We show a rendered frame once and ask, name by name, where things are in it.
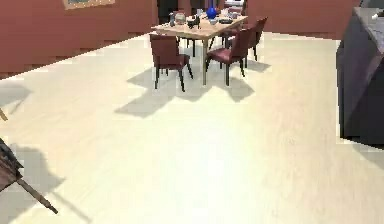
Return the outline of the dark red dining chair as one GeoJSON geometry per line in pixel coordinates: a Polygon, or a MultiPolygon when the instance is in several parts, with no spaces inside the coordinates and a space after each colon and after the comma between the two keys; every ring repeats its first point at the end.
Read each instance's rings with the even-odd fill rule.
{"type": "Polygon", "coordinates": [[[181,90],[185,91],[183,69],[187,67],[190,77],[193,77],[190,56],[181,54],[175,36],[150,34],[150,44],[152,49],[153,66],[156,69],[154,87],[158,88],[160,70],[177,70],[180,80],[181,90]]]}
{"type": "Polygon", "coordinates": [[[251,29],[240,30],[235,38],[231,41],[230,48],[218,48],[207,53],[205,60],[206,70],[209,68],[209,64],[212,60],[225,65],[225,84],[230,84],[229,71],[230,66],[238,62],[240,64],[241,74],[244,74],[243,60],[247,56],[248,43],[251,38],[251,29]]]}
{"type": "Polygon", "coordinates": [[[267,22],[267,17],[264,17],[262,19],[257,20],[253,24],[247,25],[247,28],[251,31],[248,48],[253,49],[254,58],[257,58],[256,46],[260,41],[266,22],[267,22]]]}

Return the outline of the framed wall picture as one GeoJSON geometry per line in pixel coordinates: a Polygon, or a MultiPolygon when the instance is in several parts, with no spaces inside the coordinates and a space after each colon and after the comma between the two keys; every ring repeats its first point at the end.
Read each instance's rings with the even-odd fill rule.
{"type": "Polygon", "coordinates": [[[116,0],[62,0],[66,10],[112,5],[116,0]]]}

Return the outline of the dark purple kitchen counter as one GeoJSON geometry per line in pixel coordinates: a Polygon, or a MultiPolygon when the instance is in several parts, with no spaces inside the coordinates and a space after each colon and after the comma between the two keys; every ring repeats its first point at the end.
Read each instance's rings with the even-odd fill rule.
{"type": "Polygon", "coordinates": [[[355,7],[336,52],[340,137],[384,147],[384,10],[355,7]]]}

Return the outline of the blue vase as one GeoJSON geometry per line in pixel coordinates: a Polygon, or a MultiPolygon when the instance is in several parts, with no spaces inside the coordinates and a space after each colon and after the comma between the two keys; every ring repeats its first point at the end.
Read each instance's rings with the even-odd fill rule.
{"type": "Polygon", "coordinates": [[[206,10],[206,15],[208,19],[215,19],[217,16],[217,11],[215,7],[215,0],[209,0],[209,7],[206,10]]]}

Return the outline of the light wooden dining table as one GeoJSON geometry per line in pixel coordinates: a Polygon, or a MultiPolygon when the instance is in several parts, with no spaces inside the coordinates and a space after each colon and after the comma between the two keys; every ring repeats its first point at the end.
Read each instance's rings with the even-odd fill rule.
{"type": "Polygon", "coordinates": [[[182,38],[192,38],[202,41],[202,83],[206,84],[206,58],[209,40],[218,36],[220,33],[226,31],[227,29],[241,25],[246,19],[247,16],[238,16],[233,20],[231,24],[216,23],[215,25],[211,25],[208,19],[202,19],[200,21],[199,28],[189,28],[186,24],[171,26],[169,23],[165,23],[154,26],[153,30],[160,34],[178,36],[182,38]]]}

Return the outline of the dark brown wooden furniture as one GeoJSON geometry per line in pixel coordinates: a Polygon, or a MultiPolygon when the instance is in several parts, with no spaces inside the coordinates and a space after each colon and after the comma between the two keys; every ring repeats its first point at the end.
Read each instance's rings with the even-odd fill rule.
{"type": "Polygon", "coordinates": [[[57,214],[58,210],[42,194],[23,180],[23,175],[20,173],[21,168],[23,165],[18,161],[11,148],[0,138],[0,192],[13,183],[17,183],[47,209],[57,214]]]}

